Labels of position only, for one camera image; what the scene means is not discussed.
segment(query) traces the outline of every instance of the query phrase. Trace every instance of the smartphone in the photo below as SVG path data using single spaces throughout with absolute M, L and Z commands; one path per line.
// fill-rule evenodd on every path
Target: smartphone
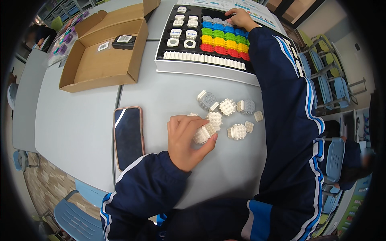
M 115 157 L 121 172 L 145 154 L 142 129 L 142 109 L 139 106 L 114 111 Z

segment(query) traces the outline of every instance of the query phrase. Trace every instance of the navy blue jacket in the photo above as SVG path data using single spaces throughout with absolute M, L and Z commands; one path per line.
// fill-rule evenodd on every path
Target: navy blue jacket
M 190 173 L 167 151 L 127 167 L 115 192 L 103 199 L 106 240 L 306 240 L 319 222 L 324 122 L 315 117 L 311 82 L 299 77 L 285 41 L 267 28 L 250 32 L 249 56 L 259 80 L 266 126 L 267 160 L 254 199 L 211 200 L 181 211 Z M 148 220 L 166 213 L 161 227 Z

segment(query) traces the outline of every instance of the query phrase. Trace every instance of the cardboard box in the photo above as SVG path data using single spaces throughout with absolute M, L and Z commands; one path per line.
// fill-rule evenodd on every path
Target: cardboard box
M 103 10 L 75 26 L 79 39 L 74 43 L 59 82 L 59 89 L 79 92 L 120 84 L 135 84 L 148 35 L 144 16 L 160 0 L 143 0 L 113 12 Z M 137 36 L 133 50 L 98 47 L 119 35 Z

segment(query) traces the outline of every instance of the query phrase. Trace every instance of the red building block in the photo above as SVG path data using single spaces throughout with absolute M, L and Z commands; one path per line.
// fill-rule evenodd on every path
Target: red building block
M 239 58 L 239 53 L 235 49 L 228 49 L 228 54 L 232 57 Z
M 251 59 L 249 58 L 249 55 L 244 52 L 240 52 L 240 58 L 243 58 L 246 61 L 250 61 Z
M 218 53 L 218 54 L 223 54 L 223 55 L 227 54 L 227 50 L 224 47 L 221 47 L 221 46 L 216 46 L 215 47 L 215 52 Z
M 205 52 L 213 52 L 213 47 L 210 44 L 202 44 L 200 48 Z

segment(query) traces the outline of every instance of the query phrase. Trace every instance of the person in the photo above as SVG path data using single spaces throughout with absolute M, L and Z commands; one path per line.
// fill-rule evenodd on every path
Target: person
M 243 9 L 225 15 L 233 13 L 227 21 L 249 32 L 249 56 L 262 92 L 267 158 L 259 194 L 173 210 L 191 171 L 214 149 L 218 135 L 193 150 L 197 128 L 208 121 L 172 116 L 168 150 L 137 159 L 119 176 L 115 192 L 103 198 L 100 215 L 107 241 L 306 240 L 319 223 L 323 174 L 317 159 L 323 156 L 318 145 L 324 122 L 315 116 L 310 80 L 298 76 L 281 37 Z M 157 214 L 167 216 L 162 226 L 148 220 Z
M 33 24 L 28 27 L 24 40 L 25 42 L 35 42 L 40 47 L 48 37 L 46 45 L 50 46 L 56 37 L 56 31 L 45 25 Z

